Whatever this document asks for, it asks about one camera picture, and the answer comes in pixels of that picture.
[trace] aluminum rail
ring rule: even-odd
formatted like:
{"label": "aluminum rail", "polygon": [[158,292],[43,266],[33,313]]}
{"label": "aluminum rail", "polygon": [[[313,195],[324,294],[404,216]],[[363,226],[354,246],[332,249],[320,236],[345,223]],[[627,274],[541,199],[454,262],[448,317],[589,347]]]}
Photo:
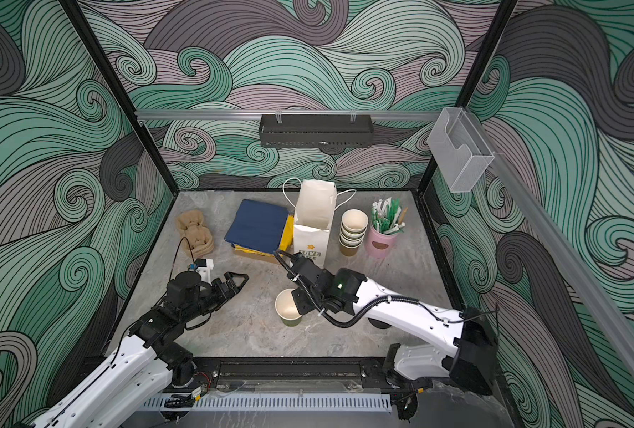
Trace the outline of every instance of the aluminum rail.
{"label": "aluminum rail", "polygon": [[143,109],[135,111],[139,121],[259,121],[263,114],[366,114],[373,121],[433,122],[440,111],[422,110],[234,110],[234,109]]}

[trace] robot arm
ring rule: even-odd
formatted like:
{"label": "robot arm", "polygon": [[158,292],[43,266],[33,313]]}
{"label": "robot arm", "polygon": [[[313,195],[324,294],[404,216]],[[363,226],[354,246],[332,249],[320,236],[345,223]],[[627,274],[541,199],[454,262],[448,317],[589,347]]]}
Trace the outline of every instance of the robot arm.
{"label": "robot arm", "polygon": [[[301,315],[317,310],[341,328],[351,327],[366,316],[375,327],[394,326],[428,344],[392,348],[394,353],[389,351],[387,363],[393,378],[399,375],[414,381],[420,377],[449,377],[477,394],[491,393],[498,342],[485,314],[474,308],[459,312],[428,305],[401,296],[359,272],[339,269],[333,275],[300,253],[282,254],[292,265],[288,266],[279,253],[275,254],[277,260],[288,271],[287,277],[300,286],[292,294]],[[347,312],[353,318],[340,322],[327,311]]]}
{"label": "robot arm", "polygon": [[[185,385],[195,373],[193,355],[174,341],[199,316],[211,316],[248,281],[248,275],[225,273],[210,281],[211,260],[198,259],[190,270],[167,283],[167,291],[150,311],[133,323],[93,372],[58,404],[16,428],[112,428],[171,383]],[[243,278],[236,284],[235,278]]]}

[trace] stacked paper cups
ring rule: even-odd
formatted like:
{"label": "stacked paper cups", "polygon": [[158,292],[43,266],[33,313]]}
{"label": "stacked paper cups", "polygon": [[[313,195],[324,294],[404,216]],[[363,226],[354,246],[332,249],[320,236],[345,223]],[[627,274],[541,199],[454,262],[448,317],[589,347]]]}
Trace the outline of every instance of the stacked paper cups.
{"label": "stacked paper cups", "polygon": [[343,213],[341,231],[338,235],[343,255],[350,257],[356,254],[362,245],[367,224],[369,216],[360,210],[348,210]]}

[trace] wall with wave pattern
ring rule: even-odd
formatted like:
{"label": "wall with wave pattern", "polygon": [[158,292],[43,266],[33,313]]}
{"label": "wall with wave pattern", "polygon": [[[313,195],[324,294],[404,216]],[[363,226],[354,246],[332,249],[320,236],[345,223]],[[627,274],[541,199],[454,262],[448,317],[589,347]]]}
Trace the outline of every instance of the wall with wave pattern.
{"label": "wall with wave pattern", "polygon": [[101,354],[171,199],[57,0],[0,0],[0,427]]}
{"label": "wall with wave pattern", "polygon": [[[80,3],[137,109],[438,110],[455,104],[499,0]],[[415,188],[431,157],[428,123],[378,123],[373,148],[323,150],[263,148],[258,126],[150,123],[187,189],[296,176]]]}
{"label": "wall with wave pattern", "polygon": [[[634,327],[634,0],[519,3],[470,109]],[[634,427],[634,382],[491,170],[432,201],[465,302],[500,303],[527,427]]]}

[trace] clear acrylic holder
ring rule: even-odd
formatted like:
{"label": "clear acrylic holder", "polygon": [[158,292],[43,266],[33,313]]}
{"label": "clear acrylic holder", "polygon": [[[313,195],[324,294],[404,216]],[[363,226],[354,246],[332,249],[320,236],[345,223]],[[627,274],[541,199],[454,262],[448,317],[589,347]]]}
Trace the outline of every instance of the clear acrylic holder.
{"label": "clear acrylic holder", "polygon": [[495,158],[487,141],[476,115],[461,107],[443,108],[427,142],[450,192],[472,191]]}

